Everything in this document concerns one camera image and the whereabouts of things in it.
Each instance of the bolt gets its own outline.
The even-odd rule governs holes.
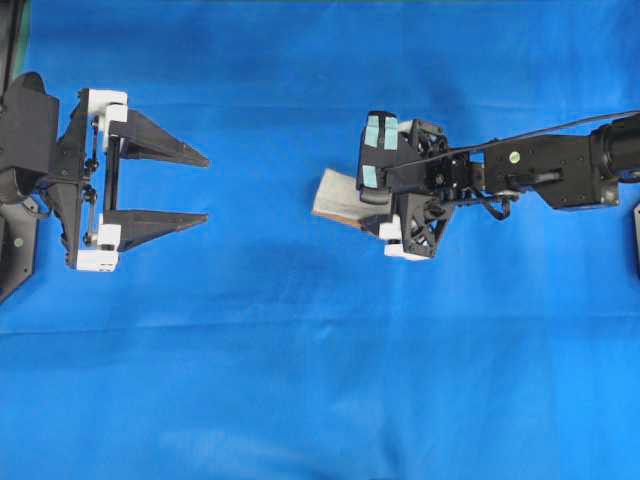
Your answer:
[[[509,154],[509,161],[514,165],[520,161],[520,152],[513,151]]]

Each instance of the blue cloth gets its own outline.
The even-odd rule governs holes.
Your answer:
[[[310,215],[370,109],[463,145],[637,108],[635,2],[107,3],[34,1],[26,68],[61,127],[126,90],[208,155],[125,161],[120,205],[210,220],[102,275],[41,223],[0,309],[1,478],[638,478],[640,189],[458,211],[422,263]]]

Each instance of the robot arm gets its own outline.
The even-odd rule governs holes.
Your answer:
[[[590,135],[551,131],[617,118]],[[483,162],[471,154],[484,155]],[[451,148],[441,127],[398,122],[373,111],[360,143],[360,200],[389,213],[360,219],[363,230],[387,240],[385,253],[432,258],[456,207],[482,205],[497,220],[511,203],[535,191],[555,209],[618,205],[618,185],[640,179],[640,112],[601,115],[504,140]]]
[[[141,113],[127,94],[83,89],[65,134],[56,140],[58,107],[42,78],[16,78],[0,101],[0,301],[32,273],[39,195],[62,225],[66,264],[72,269],[111,272],[120,253],[207,220],[205,214],[120,210],[121,159],[146,158],[206,167],[209,161]],[[87,159],[87,129],[92,155]],[[102,133],[100,145],[98,134]],[[97,190],[92,178],[98,152],[106,158],[104,202],[96,225]],[[83,203],[89,205],[81,235]]]

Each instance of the cable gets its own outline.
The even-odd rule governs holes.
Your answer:
[[[438,155],[434,155],[433,157],[421,158],[420,160],[414,160],[413,162],[407,162],[407,163],[402,163],[400,165],[395,165],[393,167],[382,168],[382,170],[393,171],[399,168],[410,167],[412,165],[419,165],[421,163],[433,162],[436,160],[440,160],[441,158],[450,157],[451,155],[456,155],[460,153],[478,153],[486,150],[489,147],[495,147],[497,145],[513,142],[514,140],[524,140],[525,138],[537,137],[538,135],[542,135],[544,133],[555,132],[557,130],[564,130],[567,128],[576,127],[578,125],[583,125],[585,123],[592,123],[600,120],[609,120],[612,118],[626,118],[626,117],[630,117],[632,115],[637,115],[637,114],[640,114],[640,110],[629,110],[628,112],[607,113],[605,115],[594,115],[592,117],[586,117],[580,120],[574,120],[573,122],[563,123],[561,125],[556,125],[554,127],[541,128],[540,130],[533,130],[531,132],[522,133],[520,135],[515,135],[513,137],[507,137],[502,140],[479,143],[477,145],[470,145],[468,147],[462,147],[462,148],[453,148],[448,152],[439,153]]]

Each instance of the parallel jaw gripper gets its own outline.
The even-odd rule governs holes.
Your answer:
[[[0,156],[0,203],[18,204],[31,193],[39,193],[62,224],[67,265],[84,271],[113,271],[121,252],[206,222],[206,214],[119,210],[121,159],[145,158],[198,167],[207,167],[209,160],[129,109],[124,92],[83,89],[78,97],[69,126],[56,142],[58,100],[45,93],[40,76],[25,74],[7,90],[3,97],[4,104],[9,104],[4,132],[14,137],[9,142],[9,155]],[[93,152],[87,159],[89,123]],[[101,146],[97,145],[99,132]],[[106,172],[103,211],[95,228],[98,195],[91,177],[99,167],[99,149],[106,156]],[[83,202],[89,204],[90,218],[88,231],[82,236],[85,248],[81,249]]]

